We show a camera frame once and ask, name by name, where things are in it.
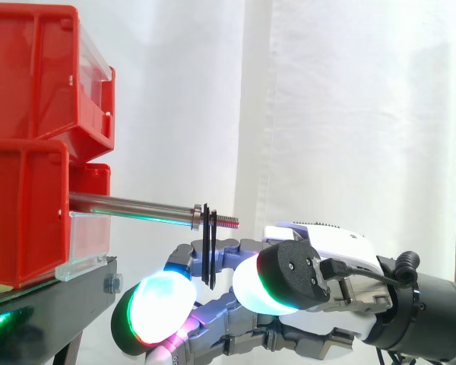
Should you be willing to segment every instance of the metal shelf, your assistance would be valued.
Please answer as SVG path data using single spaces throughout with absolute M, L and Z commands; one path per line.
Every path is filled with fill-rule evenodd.
M 108 258 L 71 281 L 0 294 L 0 364 L 74 364 L 82 331 L 115 302 L 107 285 L 116 266 Z

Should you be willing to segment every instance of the black cable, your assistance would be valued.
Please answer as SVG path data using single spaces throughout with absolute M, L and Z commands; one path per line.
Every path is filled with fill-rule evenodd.
M 379 361 L 380 365 L 385 365 L 385 362 L 383 360 L 382 350 L 380 350 L 379 348 L 376 348 L 376 349 L 377 349 L 377 356 L 378 356 L 378 361 Z
M 393 272 L 397 281 L 407 287 L 417 282 L 418 274 L 416 269 L 419 267 L 420 258 L 414 251 L 406 251 L 400 254 L 395 260 Z
M 392 359 L 394 362 L 394 365 L 401 365 L 401 362 L 397 359 L 397 356 L 395 356 L 395 353 L 392 351 L 387 351 L 388 356 Z
M 394 279 L 387 278 L 386 276 L 377 274 L 376 272 L 373 272 L 370 270 L 365 270 L 364 268 L 348 267 L 348 272 L 350 273 L 350 275 L 366 276 L 367 278 L 375 279 L 375 280 L 381 281 L 382 283 L 393 285 L 394 287 L 403 287 L 404 286 Z
M 217 226 L 217 214 L 216 211 L 211 212 L 211 217 L 213 219 L 213 226 L 211 227 L 211 272 L 210 272 L 210 289 L 214 289 L 216 285 L 216 263 L 215 252 L 216 252 L 216 226 Z

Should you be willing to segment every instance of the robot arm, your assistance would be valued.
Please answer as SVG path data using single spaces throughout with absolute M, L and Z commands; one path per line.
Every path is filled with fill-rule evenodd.
M 122 313 L 119 303 L 112 318 L 119 347 L 131 354 L 147 352 L 146 364 L 206 364 L 257 346 L 325 360 L 351 352 L 356 337 L 384 350 L 456 363 L 456 284 L 425 275 L 412 287 L 360 275 L 325 280 L 321 264 L 326 259 L 388 277 L 395 261 L 378 258 L 365 237 L 336 227 L 287 224 L 267 227 L 265 237 L 266 242 L 217 241 L 216 271 L 235 269 L 234 289 L 192 310 L 181 328 L 160 343 L 129 351 L 122 343 L 128 336 L 114 328 Z M 201 241 L 181 245 L 165 270 L 201 276 L 201 253 Z M 244 267 L 258 270 L 269 297 Z M 131 296 L 127 292 L 122 300 Z

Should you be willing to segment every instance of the bolt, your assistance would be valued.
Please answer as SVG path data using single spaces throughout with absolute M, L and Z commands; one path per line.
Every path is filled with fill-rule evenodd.
M 105 293 L 109 294 L 119 294 L 122 292 L 123 288 L 123 275 L 122 274 L 112 274 L 108 276 L 103 285 L 103 290 Z

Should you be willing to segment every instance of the robotic hand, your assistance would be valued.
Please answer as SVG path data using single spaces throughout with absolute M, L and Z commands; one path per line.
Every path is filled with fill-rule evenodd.
M 456 364 L 456 284 L 426 275 L 417 279 L 413 252 L 385 259 L 359 234 L 285 224 L 266 227 L 264 242 L 217 241 L 214 258 L 216 272 L 235 269 L 229 293 L 191 311 L 195 293 L 181 294 L 164 282 L 161 291 L 169 287 L 179 295 L 169 301 L 175 309 L 140 319 L 155 338 L 129 316 L 141 282 L 113 313 L 117 345 L 127 354 L 147 352 L 148 365 L 202 365 L 257 346 L 326 360 L 350 353 L 358 338 L 408 357 Z M 202 241 L 194 241 L 180 245 L 164 270 L 188 281 L 201 276 L 201 269 Z M 187 311 L 179 304 L 184 298 Z M 150 296 L 143 305 L 156 301 Z M 154 325 L 162 314 L 171 319 L 173 313 L 187 319 L 167 332 Z

